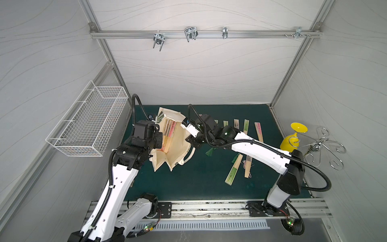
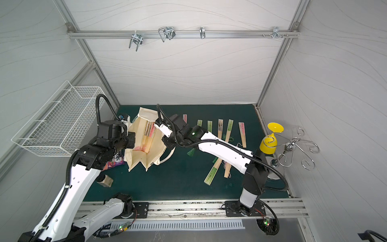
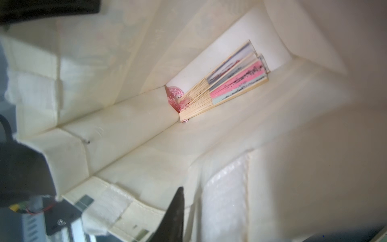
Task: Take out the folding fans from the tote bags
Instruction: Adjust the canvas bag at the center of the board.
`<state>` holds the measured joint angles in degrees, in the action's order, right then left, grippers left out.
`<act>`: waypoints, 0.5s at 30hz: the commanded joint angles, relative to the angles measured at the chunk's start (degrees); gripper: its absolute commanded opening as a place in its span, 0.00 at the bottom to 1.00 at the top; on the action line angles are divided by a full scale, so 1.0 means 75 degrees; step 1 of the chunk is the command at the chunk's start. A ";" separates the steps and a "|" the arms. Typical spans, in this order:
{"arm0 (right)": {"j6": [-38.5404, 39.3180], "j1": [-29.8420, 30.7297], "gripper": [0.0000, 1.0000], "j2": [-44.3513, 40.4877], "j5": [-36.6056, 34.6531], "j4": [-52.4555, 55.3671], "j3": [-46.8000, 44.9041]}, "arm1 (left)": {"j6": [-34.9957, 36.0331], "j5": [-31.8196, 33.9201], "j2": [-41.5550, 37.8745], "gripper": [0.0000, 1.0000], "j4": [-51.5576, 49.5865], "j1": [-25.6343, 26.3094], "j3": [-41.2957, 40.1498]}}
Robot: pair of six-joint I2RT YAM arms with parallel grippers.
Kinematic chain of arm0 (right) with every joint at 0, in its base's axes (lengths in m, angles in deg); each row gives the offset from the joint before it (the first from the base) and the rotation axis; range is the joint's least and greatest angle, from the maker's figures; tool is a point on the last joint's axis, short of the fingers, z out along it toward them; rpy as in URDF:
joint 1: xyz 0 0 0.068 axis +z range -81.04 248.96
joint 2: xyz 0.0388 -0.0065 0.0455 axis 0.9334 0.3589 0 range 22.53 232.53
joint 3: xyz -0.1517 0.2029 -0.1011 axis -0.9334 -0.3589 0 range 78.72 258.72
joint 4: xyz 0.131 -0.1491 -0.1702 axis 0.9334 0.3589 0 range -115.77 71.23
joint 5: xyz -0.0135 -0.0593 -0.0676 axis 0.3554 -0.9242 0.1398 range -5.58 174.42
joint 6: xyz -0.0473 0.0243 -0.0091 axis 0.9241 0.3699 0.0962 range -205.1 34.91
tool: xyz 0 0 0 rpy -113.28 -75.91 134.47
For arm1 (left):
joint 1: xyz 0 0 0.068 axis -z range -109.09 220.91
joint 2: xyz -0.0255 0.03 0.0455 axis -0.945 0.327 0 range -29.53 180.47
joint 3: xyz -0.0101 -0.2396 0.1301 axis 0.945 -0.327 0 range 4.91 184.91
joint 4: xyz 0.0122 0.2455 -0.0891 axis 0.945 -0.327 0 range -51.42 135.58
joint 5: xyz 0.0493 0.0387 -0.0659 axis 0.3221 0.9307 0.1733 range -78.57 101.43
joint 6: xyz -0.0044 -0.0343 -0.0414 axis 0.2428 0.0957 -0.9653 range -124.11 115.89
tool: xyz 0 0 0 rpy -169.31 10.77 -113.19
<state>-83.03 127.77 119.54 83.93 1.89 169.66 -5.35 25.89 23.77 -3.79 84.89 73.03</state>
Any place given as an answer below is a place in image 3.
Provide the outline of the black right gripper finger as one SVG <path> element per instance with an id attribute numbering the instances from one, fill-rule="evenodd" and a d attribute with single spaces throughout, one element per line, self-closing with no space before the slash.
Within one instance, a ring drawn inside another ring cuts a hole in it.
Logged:
<path id="1" fill-rule="evenodd" d="M 184 188 L 179 187 L 164 217 L 148 242 L 182 242 L 184 228 Z"/>

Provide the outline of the cream canvas tote bag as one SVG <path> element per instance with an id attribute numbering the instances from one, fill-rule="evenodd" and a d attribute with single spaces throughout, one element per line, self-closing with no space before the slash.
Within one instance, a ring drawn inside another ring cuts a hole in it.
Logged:
<path id="1" fill-rule="evenodd" d="M 182 123 L 248 40 L 268 81 Z M 17 140 L 91 234 L 146 241 L 178 187 L 189 241 L 272 242 L 387 220 L 386 1 L 102 1 L 1 27 Z"/>

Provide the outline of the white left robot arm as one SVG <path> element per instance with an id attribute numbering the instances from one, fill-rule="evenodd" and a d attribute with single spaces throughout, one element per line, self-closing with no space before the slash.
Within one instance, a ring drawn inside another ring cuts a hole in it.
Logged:
<path id="1" fill-rule="evenodd" d="M 33 196 L 55 196 L 56 191 L 45 157 L 12 137 L 8 120 L 1 115 L 1 207 L 28 201 Z"/>

